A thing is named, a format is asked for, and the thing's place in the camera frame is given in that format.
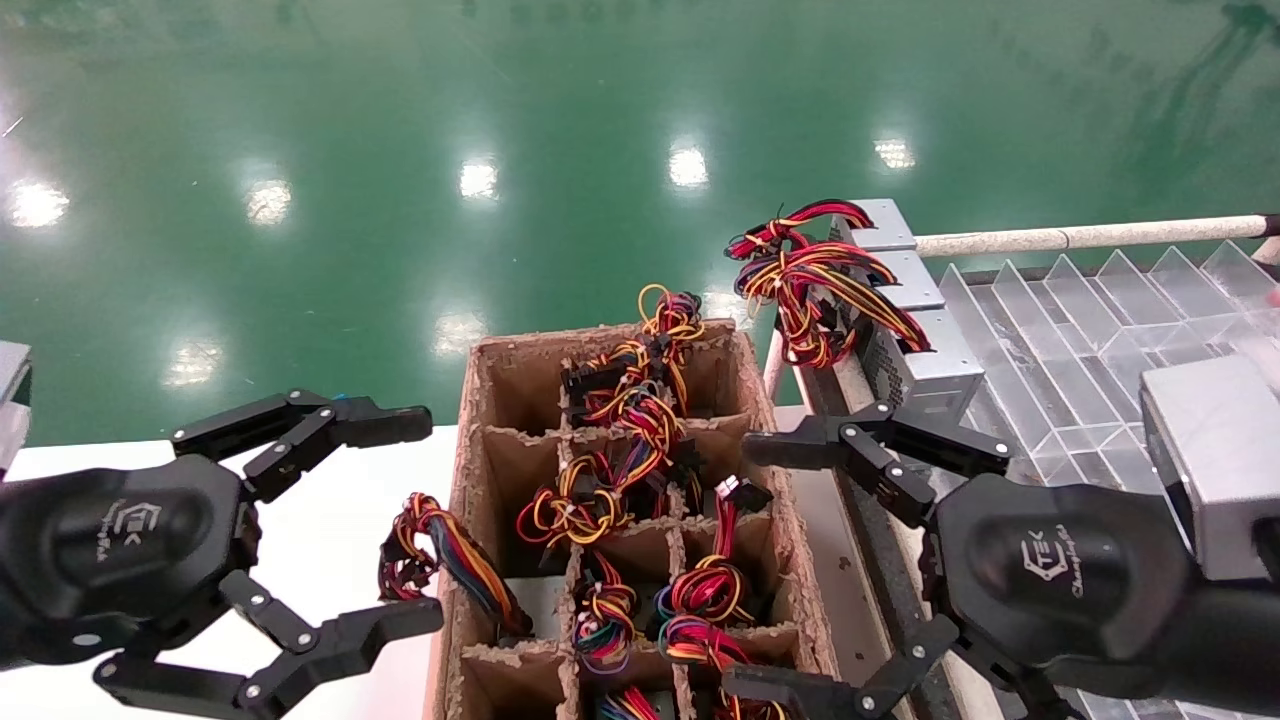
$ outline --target bundled cables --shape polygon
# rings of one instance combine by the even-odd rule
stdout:
[[[897,282],[879,259],[854,245],[812,243],[796,229],[831,214],[854,228],[873,227],[861,208],[844,200],[822,200],[769,220],[733,238],[724,251],[746,261],[733,290],[753,311],[777,304],[777,328],[794,365],[827,368],[846,357],[856,341],[852,320],[858,316],[893,332],[909,352],[928,351],[919,323],[876,290]]]
[[[620,489],[603,452],[575,457],[561,470],[556,487],[541,487],[516,518],[516,532],[548,552],[568,539],[591,544],[609,530],[630,524]]]
[[[716,524],[712,555],[703,557],[692,570],[658,591],[654,605],[664,620],[677,615],[690,615],[716,626],[754,625],[755,616],[745,607],[751,596],[750,583],[746,575],[730,562],[739,506],[724,495],[717,493],[716,509],[719,520]]]
[[[723,673],[735,662],[754,664],[737,641],[701,618],[677,615],[662,626],[658,652],[667,660],[686,665],[708,665]],[[786,720],[776,702],[740,700],[719,693],[717,720]]]
[[[636,629],[631,616],[636,610],[636,591],[622,582],[622,575],[599,552],[593,561],[599,580],[588,575],[588,584],[579,598],[573,623],[573,651],[582,666],[596,675],[613,675],[627,666],[631,641]]]
[[[653,314],[646,297],[658,292]],[[675,413],[689,414],[689,393],[682,368],[689,343],[704,333],[701,299],[690,292],[671,292],[660,284],[648,284],[636,299],[641,337],[625,340],[612,351],[564,370],[564,388],[573,404],[575,423],[609,425],[617,421],[630,388],[643,383],[662,383],[673,395]]]
[[[603,720],[658,720],[658,711],[635,685],[604,696],[600,700],[600,715]]]
[[[417,546],[417,536],[430,538],[434,555]],[[520,609],[484,548],[434,497],[415,492],[383,543],[378,573],[381,600],[422,597],[442,565],[507,637],[530,637],[532,620]]]

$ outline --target cardboard compartment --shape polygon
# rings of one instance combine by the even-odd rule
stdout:
[[[591,580],[588,570],[595,568],[595,564],[590,556],[603,555],[622,575],[622,580],[636,591],[634,647],[652,647],[644,635],[650,624],[657,628],[654,597],[671,584],[675,573],[682,568],[682,555],[676,555],[680,544],[680,533],[667,523],[646,523],[607,536],[589,548],[575,548],[575,562],[570,564],[575,573],[572,587],[577,588]]]
[[[556,720],[566,696],[563,664],[552,652],[466,648],[451,696],[467,720]]]
[[[713,423],[690,424],[686,437],[692,438],[703,465],[699,473],[703,486],[703,506],[687,512],[687,502],[681,496],[677,516],[689,514],[703,518],[716,518],[716,486],[730,475],[748,478],[773,492],[776,473],[765,473],[742,456],[742,436],[751,429],[750,415],[719,418]]]
[[[617,469],[625,461],[627,455],[631,452],[632,439],[623,437],[623,432],[618,429],[582,429],[575,433],[573,439],[568,443],[567,457],[580,457],[591,452],[604,452],[604,456],[609,460],[609,468]],[[658,515],[658,518],[672,518],[676,516],[677,509],[682,509],[684,505],[677,505],[681,502],[678,500],[680,492],[675,487],[664,488],[667,510],[666,512]],[[635,524],[645,525],[654,519],[650,512],[649,506],[637,507],[631,503],[628,511],[636,515]]]
[[[755,628],[750,630],[731,630],[742,651],[759,665],[773,665],[795,670],[810,669],[800,642],[800,632],[795,625],[781,628]],[[714,667],[704,665],[687,666],[687,683],[691,689],[691,714],[681,714],[681,720],[699,720],[709,716],[708,710],[718,702],[721,675]]]
[[[472,537],[503,578],[562,575],[563,566],[539,568],[543,547],[525,542],[516,532],[516,518],[538,488],[556,482],[558,439],[521,437],[499,428],[480,428],[477,433],[480,452],[471,456],[467,468],[466,524]]]
[[[707,320],[703,338],[689,348],[682,370],[689,392],[689,418],[721,418],[759,410],[751,401],[754,388],[744,378],[758,375],[751,341],[733,332],[731,320]],[[639,336],[639,325],[617,325],[589,331],[588,341],[572,347],[568,360],[582,361],[612,350],[618,342]]]
[[[799,602],[795,584],[788,577],[791,557],[780,556],[773,542],[774,532],[768,510],[739,519],[733,529],[733,553],[730,557],[751,583],[748,610],[755,615],[756,625],[762,626],[796,620],[794,606]],[[681,536],[686,569],[694,568],[714,550],[716,521],[685,523]]]
[[[690,418],[723,418],[749,410],[739,382],[741,359],[733,350],[732,333],[707,333],[707,340],[694,343],[684,369]],[[751,372],[756,372],[754,356]]]
[[[489,338],[475,346],[477,411],[483,425],[530,436],[559,429],[561,357],[554,346],[524,346],[516,338]]]
[[[773,593],[760,612],[760,620],[769,625],[732,629],[730,634],[762,662],[837,674],[788,475],[753,468],[741,456],[746,432],[773,429],[754,350],[746,336],[733,332],[731,322],[714,320],[705,327],[704,338],[691,346],[685,374],[698,416],[685,421],[685,430],[704,459],[700,484],[713,496],[717,483],[736,474],[774,495],[764,512],[740,519],[732,553],[755,588]],[[620,429],[570,430],[562,425],[559,369],[566,359],[609,350],[637,332],[639,325],[631,324],[490,338],[472,350],[462,389],[451,509],[504,578],[556,578],[527,592],[538,596],[543,635],[552,626],[557,637],[525,641],[512,650],[493,647],[493,623],[444,577],[440,598],[445,626],[438,635],[442,673],[430,701],[439,717],[590,720],[598,693],[637,684],[675,691],[678,717],[695,720],[690,680],[695,688],[714,689],[718,684],[712,674],[667,662],[643,637],[644,618],[637,621],[641,635],[631,646],[628,665],[616,675],[596,676],[585,670],[570,642],[573,589],[585,578],[590,552],[607,557],[639,591],[640,614],[652,612],[644,597],[710,553],[714,512],[685,519],[682,500],[672,497],[666,516],[611,533],[590,550],[572,548],[553,569],[540,568],[541,546],[526,543],[516,533],[517,515],[538,487],[556,480],[562,461],[596,447],[627,446]],[[557,587],[561,591],[552,597]],[[553,618],[547,614],[548,605],[554,605]]]

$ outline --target wire connector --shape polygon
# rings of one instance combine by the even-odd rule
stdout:
[[[753,483],[748,478],[730,475],[716,486],[716,495],[727,500],[746,512],[759,512],[769,502],[773,493]]]

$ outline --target white table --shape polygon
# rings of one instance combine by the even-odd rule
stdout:
[[[790,429],[801,407],[780,407]],[[303,477],[279,501],[261,505],[262,543],[253,578],[316,625],[339,612],[376,602],[378,548],[390,519],[413,491],[448,505],[457,427],[438,427],[416,443],[370,450],[342,448]],[[253,454],[227,466],[239,470]],[[5,482],[84,468],[134,469],[173,459],[165,441],[32,447],[18,454]],[[796,502],[808,523],[818,583],[831,619],[841,674],[861,682],[888,651],[884,630],[867,592],[865,570],[831,473],[792,473]],[[306,698],[288,720],[431,720],[426,707],[431,635],[390,643],[369,675],[329,683]],[[170,662],[250,674],[266,666],[276,648],[234,614],[177,651]],[[92,720],[186,719],[116,703],[93,684],[90,662],[24,667],[0,674],[0,717],[84,717]]]

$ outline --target logo on robot arm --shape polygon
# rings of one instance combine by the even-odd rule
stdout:
[[[122,507],[124,503],[123,497],[116,500],[102,515],[102,524],[97,530],[99,562],[106,562],[108,553],[115,541],[120,541],[123,546],[142,544],[142,538],[156,529],[160,511],[164,510],[164,507],[150,502],[137,502]]]
[[[1046,583],[1073,570],[1071,594],[1084,597],[1084,573],[1071,533],[1066,532],[1064,525],[1057,525],[1057,537],[1061,542],[1046,539],[1044,534],[1044,532],[1027,530],[1030,541],[1023,541],[1023,568]]]
[[[1038,575],[1046,583],[1066,573],[1066,551],[1062,543],[1053,541],[1051,546],[1043,532],[1027,530],[1030,542],[1023,541],[1023,568]]]

